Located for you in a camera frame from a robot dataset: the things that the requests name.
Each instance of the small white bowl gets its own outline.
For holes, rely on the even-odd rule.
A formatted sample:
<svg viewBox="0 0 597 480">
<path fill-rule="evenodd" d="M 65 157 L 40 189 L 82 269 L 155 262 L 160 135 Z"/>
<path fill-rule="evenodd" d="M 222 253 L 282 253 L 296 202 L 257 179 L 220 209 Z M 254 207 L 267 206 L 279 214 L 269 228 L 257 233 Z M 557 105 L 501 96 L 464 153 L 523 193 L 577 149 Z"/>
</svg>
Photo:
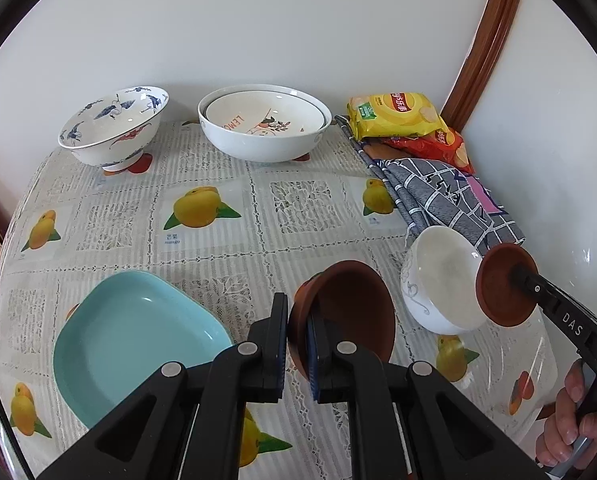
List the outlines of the small white bowl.
<svg viewBox="0 0 597 480">
<path fill-rule="evenodd" d="M 427 330 L 456 335 L 480 327 L 487 317 L 476 299 L 482 257 L 460 233 L 431 226 L 414 241 L 401 270 L 407 309 Z"/>
<path fill-rule="evenodd" d="M 106 171 L 130 167 L 156 134 L 169 101 L 162 88 L 125 88 L 96 99 L 75 113 L 58 136 L 83 164 Z"/>
<path fill-rule="evenodd" d="M 263 130 L 267 128 L 260 127 L 256 129 L 257 124 L 261 124 L 266 117 L 265 112 L 267 112 L 268 108 L 272 108 L 269 105 L 262 110 L 262 118 L 256 116 L 251 119 L 249 118 L 249 113 L 246 114 L 246 117 L 243 115 L 245 112 L 238 112 L 235 108 L 230 108 L 230 111 L 237 111 L 237 113 L 232 118 L 229 118 L 229 120 L 224 119 L 223 115 L 219 116 L 218 113 L 214 116 L 214 110 L 210 110 L 210 106 L 220 98 L 231 94 L 243 94 L 245 92 L 267 92 L 267 97 L 271 95 L 272 99 L 275 99 L 279 103 L 281 101 L 290 103 L 284 106 L 288 106 L 288 109 L 291 109 L 294 115 L 288 116 L 287 119 L 285 116 L 282 118 L 274 116 L 274 124 L 277 128 L 280 128 L 278 125 L 279 122 L 282 122 L 283 125 L 290 122 L 296 123 L 297 126 L 300 124 L 301 127 L 297 128 L 298 131 L 293 128 L 290 131 L 289 127 L 287 130 L 279 129 L 274 134 L 264 134 Z M 292 101 L 289 98 L 285 99 L 283 96 L 303 100 L 310 107 L 307 108 L 307 105 L 302 104 L 298 106 L 298 101 Z M 238 100 L 240 98 L 242 96 L 230 98 L 225 102 L 233 103 L 236 101 L 232 101 L 232 99 Z M 318 127 L 315 125 L 316 115 L 314 108 L 322 115 L 319 118 L 320 124 Z M 274 107 L 274 110 L 281 111 L 278 107 Z M 213 119 L 218 124 L 208 118 L 209 113 L 211 113 Z M 315 97 L 292 88 L 264 84 L 238 85 L 211 92 L 211 94 L 203 97 L 198 104 L 198 117 L 200 118 L 200 126 L 203 128 L 206 137 L 214 146 L 222 152 L 227 153 L 227 155 L 252 162 L 284 162 L 305 155 L 316 147 L 323 137 L 323 132 L 331 123 L 331 111 Z M 241 126 L 246 126 L 244 132 L 238 131 L 239 129 L 243 129 Z"/>
</svg>

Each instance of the yellow chip bag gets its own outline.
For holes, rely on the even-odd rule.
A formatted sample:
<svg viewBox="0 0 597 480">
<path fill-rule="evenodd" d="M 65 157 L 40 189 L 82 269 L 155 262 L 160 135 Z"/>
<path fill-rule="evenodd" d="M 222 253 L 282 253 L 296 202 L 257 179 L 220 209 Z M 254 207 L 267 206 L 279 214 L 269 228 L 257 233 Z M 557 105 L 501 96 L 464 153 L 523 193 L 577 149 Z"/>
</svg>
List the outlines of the yellow chip bag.
<svg viewBox="0 0 597 480">
<path fill-rule="evenodd" d="M 445 121 L 423 94 L 352 97 L 347 111 L 356 140 L 364 137 L 422 137 L 436 130 L 449 133 Z"/>
</svg>

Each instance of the teal tray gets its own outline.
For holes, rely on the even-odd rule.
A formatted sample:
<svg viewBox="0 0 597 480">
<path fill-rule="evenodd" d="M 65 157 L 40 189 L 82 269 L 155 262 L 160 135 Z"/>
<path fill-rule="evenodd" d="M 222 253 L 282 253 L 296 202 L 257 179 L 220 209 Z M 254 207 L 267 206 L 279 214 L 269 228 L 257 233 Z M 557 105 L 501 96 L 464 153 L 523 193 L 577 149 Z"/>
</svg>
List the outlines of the teal tray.
<svg viewBox="0 0 597 480">
<path fill-rule="evenodd" d="M 128 270 L 99 283 L 67 320 L 54 378 L 91 428 L 164 363 L 207 363 L 231 345 L 200 304 L 149 272 Z"/>
</svg>

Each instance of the red chip bag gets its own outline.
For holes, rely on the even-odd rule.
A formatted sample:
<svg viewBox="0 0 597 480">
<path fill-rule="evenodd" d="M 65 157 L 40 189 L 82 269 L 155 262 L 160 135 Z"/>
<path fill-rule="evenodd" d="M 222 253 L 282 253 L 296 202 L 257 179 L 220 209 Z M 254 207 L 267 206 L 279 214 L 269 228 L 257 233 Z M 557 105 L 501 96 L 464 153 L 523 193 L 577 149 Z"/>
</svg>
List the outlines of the red chip bag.
<svg viewBox="0 0 597 480">
<path fill-rule="evenodd" d="M 381 142 L 393 148 L 407 150 L 418 158 L 442 160 L 465 173 L 474 173 L 473 166 L 467 157 L 465 141 L 454 128 L 450 128 L 449 133 L 436 130 L 416 139 L 410 137 L 385 137 L 381 139 Z"/>
</svg>

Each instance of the chip bag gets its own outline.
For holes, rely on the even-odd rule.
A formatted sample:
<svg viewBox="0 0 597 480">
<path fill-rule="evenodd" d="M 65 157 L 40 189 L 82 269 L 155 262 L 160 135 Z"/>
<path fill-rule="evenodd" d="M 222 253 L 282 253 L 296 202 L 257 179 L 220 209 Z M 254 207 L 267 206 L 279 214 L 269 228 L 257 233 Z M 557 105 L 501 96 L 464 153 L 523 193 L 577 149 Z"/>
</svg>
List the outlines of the chip bag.
<svg viewBox="0 0 597 480">
<path fill-rule="evenodd" d="M 441 160 L 461 171 L 473 174 L 473 166 L 467 157 L 463 137 L 454 128 L 448 129 L 447 133 L 443 130 L 436 130 L 417 139 L 390 137 L 389 139 L 381 139 L 381 142 L 393 148 L 406 150 L 418 158 Z"/>
<path fill-rule="evenodd" d="M 347 104 L 356 140 L 364 137 L 421 137 L 449 132 L 423 94 L 400 93 L 352 97 Z"/>
</svg>

